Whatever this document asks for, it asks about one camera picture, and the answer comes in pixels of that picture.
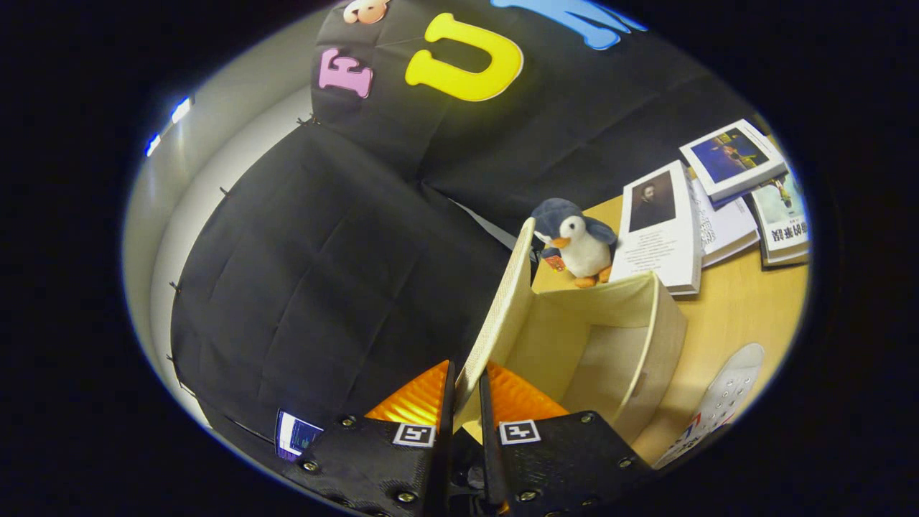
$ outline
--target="yellow letter u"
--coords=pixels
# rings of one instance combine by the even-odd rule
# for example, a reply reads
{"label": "yellow letter u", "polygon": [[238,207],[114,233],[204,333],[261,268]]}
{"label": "yellow letter u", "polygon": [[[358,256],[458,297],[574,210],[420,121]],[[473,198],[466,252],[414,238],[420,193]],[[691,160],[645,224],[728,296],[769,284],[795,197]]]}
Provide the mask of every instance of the yellow letter u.
{"label": "yellow letter u", "polygon": [[430,51],[418,51],[405,69],[406,83],[425,84],[455,98],[478,102],[500,95],[523,69],[523,52],[516,43],[490,30],[458,22],[450,13],[437,15],[425,31],[427,41],[441,38],[479,47],[491,54],[492,63],[474,74],[434,59]]}

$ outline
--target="cartoon character sticker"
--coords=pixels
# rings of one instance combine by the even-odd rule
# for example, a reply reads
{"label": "cartoon character sticker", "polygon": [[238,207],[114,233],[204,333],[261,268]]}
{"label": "cartoon character sticker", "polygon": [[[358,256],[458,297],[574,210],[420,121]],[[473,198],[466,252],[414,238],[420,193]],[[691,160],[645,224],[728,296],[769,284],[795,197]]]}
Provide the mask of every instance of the cartoon character sticker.
{"label": "cartoon character sticker", "polygon": [[377,23],[386,16],[390,0],[354,0],[345,7],[345,23]]}

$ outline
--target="small red tag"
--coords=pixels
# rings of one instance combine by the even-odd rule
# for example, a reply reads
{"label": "small red tag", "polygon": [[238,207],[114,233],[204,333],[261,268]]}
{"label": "small red tag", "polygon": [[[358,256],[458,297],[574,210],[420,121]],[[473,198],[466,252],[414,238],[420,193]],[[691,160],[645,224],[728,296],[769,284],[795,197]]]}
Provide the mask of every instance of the small red tag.
{"label": "small red tag", "polygon": [[562,260],[562,258],[559,257],[558,255],[554,255],[554,256],[552,256],[552,257],[545,257],[545,258],[543,258],[543,260],[545,260],[546,263],[549,264],[549,267],[551,267],[552,269],[554,269],[554,270],[556,270],[556,271],[564,271],[564,270],[565,270],[565,263],[564,263],[564,261]]}

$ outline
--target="orange gripper pad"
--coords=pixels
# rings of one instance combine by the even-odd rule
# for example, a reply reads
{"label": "orange gripper pad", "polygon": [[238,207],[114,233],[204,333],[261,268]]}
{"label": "orange gripper pad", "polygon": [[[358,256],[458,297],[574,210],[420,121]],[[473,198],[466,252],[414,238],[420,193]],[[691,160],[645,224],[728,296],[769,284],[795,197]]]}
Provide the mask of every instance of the orange gripper pad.
{"label": "orange gripper pad", "polygon": [[505,367],[489,362],[486,369],[492,388],[495,427],[501,422],[551,419],[570,414],[523,377]]}
{"label": "orange gripper pad", "polygon": [[368,419],[406,424],[440,424],[449,361],[418,375],[365,415]]}

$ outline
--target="portrait on book cover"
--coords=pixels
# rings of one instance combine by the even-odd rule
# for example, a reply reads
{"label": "portrait on book cover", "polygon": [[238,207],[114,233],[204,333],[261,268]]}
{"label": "portrait on book cover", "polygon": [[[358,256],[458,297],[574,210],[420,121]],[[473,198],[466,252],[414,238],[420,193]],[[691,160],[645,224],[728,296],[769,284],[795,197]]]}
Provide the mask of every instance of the portrait on book cover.
{"label": "portrait on book cover", "polygon": [[674,184],[670,172],[664,172],[632,189],[629,231],[670,221],[676,217]]}
{"label": "portrait on book cover", "polygon": [[716,184],[769,161],[762,149],[734,128],[690,149]]}
{"label": "portrait on book cover", "polygon": [[798,181],[786,172],[754,191],[756,207],[766,224],[804,215],[804,198]]}

